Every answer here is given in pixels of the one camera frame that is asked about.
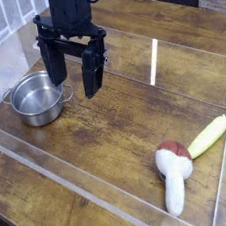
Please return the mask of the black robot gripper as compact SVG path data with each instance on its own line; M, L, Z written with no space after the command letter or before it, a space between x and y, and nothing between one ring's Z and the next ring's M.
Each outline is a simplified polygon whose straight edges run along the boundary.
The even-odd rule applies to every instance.
M50 81L59 86L67 78L64 54L82 58L85 96L91 99L102 85L105 30L92 23L91 6L99 0L48 0L50 16L36 15L37 44ZM84 49L70 38L88 37Z

